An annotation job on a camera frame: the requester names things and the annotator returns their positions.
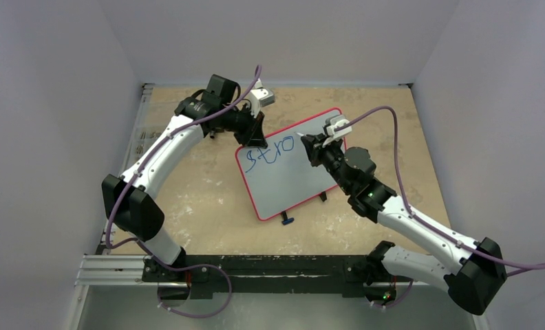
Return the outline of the pink framed whiteboard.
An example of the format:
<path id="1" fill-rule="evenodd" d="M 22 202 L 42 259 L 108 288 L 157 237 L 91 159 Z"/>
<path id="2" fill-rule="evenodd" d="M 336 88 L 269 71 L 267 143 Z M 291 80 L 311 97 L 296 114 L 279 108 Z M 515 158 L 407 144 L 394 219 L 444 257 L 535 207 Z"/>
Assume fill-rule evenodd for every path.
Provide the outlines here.
<path id="1" fill-rule="evenodd" d="M 337 187 L 324 167 L 312 167 L 295 133 L 323 133 L 337 107 L 322 111 L 266 136 L 267 148 L 239 147 L 235 160 L 260 221 L 267 221 L 308 198 Z"/>

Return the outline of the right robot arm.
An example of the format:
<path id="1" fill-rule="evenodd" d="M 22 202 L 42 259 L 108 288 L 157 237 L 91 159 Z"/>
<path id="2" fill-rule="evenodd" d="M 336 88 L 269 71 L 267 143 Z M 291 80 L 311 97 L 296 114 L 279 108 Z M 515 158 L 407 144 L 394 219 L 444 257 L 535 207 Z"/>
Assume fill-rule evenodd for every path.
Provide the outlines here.
<path id="1" fill-rule="evenodd" d="M 427 283 L 448 293 L 463 310 L 481 316 L 507 280 L 498 243 L 460 234 L 405 204 L 394 189 L 379 181 L 367 149 L 344 149 L 326 143 L 323 134 L 300 135 L 311 166 L 322 166 L 348 196 L 360 216 L 407 237 L 426 252 L 408 252 L 390 245 L 378 256 L 393 276 Z"/>

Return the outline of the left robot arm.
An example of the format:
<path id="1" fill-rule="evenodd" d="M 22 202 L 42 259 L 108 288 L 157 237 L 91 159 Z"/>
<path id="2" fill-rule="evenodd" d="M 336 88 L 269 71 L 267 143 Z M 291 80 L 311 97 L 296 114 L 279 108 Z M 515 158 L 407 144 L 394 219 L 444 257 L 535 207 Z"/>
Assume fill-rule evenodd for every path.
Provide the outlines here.
<path id="1" fill-rule="evenodd" d="M 259 74 L 246 89 L 214 74 L 208 85 L 181 100 L 169 123 L 149 150 L 120 175 L 107 175 L 101 188 L 107 229 L 116 226 L 130 234 L 147 254 L 170 268 L 186 267 L 186 252 L 164 226 L 156 197 L 181 159 L 205 137 L 231 132 L 245 147 L 266 148 L 264 107 L 275 95 Z"/>

